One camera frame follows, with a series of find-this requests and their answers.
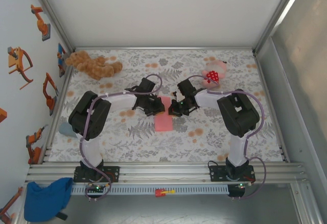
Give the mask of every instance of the pink stuffed toy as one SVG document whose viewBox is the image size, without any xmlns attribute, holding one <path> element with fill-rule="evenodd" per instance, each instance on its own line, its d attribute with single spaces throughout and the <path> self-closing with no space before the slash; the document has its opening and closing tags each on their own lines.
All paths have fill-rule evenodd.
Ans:
<svg viewBox="0 0 327 224">
<path fill-rule="evenodd" d="M 220 60 L 214 60 L 207 64 L 206 69 L 202 71 L 202 76 L 206 76 L 219 83 L 220 79 L 225 78 L 226 70 L 227 67 L 225 62 Z M 202 85 L 205 88 L 213 88 L 217 86 L 217 84 L 207 79 L 204 79 L 202 81 Z"/>
</svg>

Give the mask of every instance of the teddy bear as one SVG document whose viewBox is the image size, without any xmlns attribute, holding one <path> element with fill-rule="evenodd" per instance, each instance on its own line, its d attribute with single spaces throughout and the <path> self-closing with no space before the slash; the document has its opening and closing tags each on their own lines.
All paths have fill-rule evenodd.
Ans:
<svg viewBox="0 0 327 224">
<path fill-rule="evenodd" d="M 225 78 L 226 70 L 226 62 L 221 60 L 214 60 L 207 63 L 206 69 L 202 71 L 202 76 L 206 76 L 219 84 L 219 80 Z M 205 88 L 214 88 L 217 86 L 216 83 L 207 79 L 202 80 L 202 85 Z"/>
<path fill-rule="evenodd" d="M 95 80 L 103 77 L 112 77 L 122 70 L 121 62 L 106 63 L 109 58 L 97 57 L 92 59 L 86 51 L 74 52 L 66 59 L 67 66 L 74 66 L 78 71 L 88 74 Z"/>
</svg>

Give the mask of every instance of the blue cloth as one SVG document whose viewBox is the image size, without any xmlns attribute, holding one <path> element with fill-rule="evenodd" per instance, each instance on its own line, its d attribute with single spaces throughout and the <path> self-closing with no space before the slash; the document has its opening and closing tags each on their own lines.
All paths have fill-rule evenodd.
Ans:
<svg viewBox="0 0 327 224">
<path fill-rule="evenodd" d="M 41 188 L 35 182 L 27 185 L 24 207 L 26 221 L 47 221 L 66 208 L 71 197 L 73 178 L 61 178 L 49 187 Z"/>
</svg>

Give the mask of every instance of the yellow clip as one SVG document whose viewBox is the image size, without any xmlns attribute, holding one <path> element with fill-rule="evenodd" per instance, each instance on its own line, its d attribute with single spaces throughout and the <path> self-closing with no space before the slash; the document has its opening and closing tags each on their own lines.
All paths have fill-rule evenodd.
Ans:
<svg viewBox="0 0 327 224">
<path fill-rule="evenodd" d="M 166 194 L 166 193 L 175 193 L 175 190 L 170 190 L 170 191 L 163 191 L 161 194 Z"/>
</svg>

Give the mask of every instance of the brown teddy bear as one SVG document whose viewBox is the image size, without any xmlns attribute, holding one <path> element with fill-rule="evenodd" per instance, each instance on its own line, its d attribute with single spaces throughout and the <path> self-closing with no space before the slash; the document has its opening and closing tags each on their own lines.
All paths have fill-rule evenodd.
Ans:
<svg viewBox="0 0 327 224">
<path fill-rule="evenodd" d="M 74 52 L 66 59 L 67 66 L 74 66 L 78 71 L 88 74 L 95 80 L 103 77 L 112 77 L 123 68 L 121 62 L 106 63 L 109 58 L 97 57 L 91 59 L 86 51 Z"/>
</svg>

